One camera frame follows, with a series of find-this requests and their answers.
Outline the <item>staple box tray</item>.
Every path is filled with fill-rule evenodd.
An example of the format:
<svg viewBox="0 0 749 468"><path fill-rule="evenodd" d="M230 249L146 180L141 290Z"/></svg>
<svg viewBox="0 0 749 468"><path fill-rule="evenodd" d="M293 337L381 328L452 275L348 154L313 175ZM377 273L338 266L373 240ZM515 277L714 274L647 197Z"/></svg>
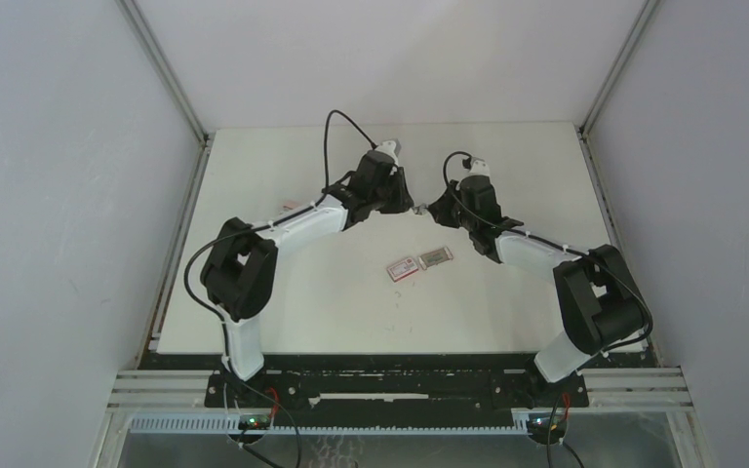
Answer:
<svg viewBox="0 0 749 468"><path fill-rule="evenodd" d="M440 265L453 260L452 251L447 246L442 246L429 252L421 253L418 258L418 264L423 270Z"/></svg>

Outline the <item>red white staple box sleeve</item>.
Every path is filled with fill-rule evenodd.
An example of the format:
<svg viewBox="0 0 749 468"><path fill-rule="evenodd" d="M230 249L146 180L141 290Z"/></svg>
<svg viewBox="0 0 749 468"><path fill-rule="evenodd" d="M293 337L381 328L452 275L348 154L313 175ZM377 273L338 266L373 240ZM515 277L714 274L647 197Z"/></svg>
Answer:
<svg viewBox="0 0 749 468"><path fill-rule="evenodd" d="M420 267L413 257L407 256L386 267L390 279L397 283L418 272Z"/></svg>

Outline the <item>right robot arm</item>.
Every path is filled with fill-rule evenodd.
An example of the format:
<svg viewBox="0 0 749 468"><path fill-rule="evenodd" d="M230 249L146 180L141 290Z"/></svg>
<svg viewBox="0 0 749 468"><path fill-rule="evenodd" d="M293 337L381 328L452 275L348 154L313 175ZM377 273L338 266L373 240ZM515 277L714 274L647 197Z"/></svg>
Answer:
<svg viewBox="0 0 749 468"><path fill-rule="evenodd" d="M525 392L534 404L551 405L563 393L563 379L649 333L650 313L616 247L582 252L526 230L502 214L488 176L449 181L427 210L437 224L466 230L478 254L554 286L563 329L529 365Z"/></svg>

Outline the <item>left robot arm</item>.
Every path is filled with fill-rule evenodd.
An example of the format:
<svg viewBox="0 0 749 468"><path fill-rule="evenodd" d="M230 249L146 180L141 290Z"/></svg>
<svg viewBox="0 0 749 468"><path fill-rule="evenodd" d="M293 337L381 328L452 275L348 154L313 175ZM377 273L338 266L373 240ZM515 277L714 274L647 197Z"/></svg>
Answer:
<svg viewBox="0 0 749 468"><path fill-rule="evenodd" d="M398 154L397 141L387 140L367 151L357 169L326 187L317 201L262 225L233 217L200 250L208 256L200 273L205 304L221 319L223 365L233 374L227 391L240 405L258 404L266 391L258 374L264 365L258 315L272 296L279 260L373 212L407 212L414 201Z"/></svg>

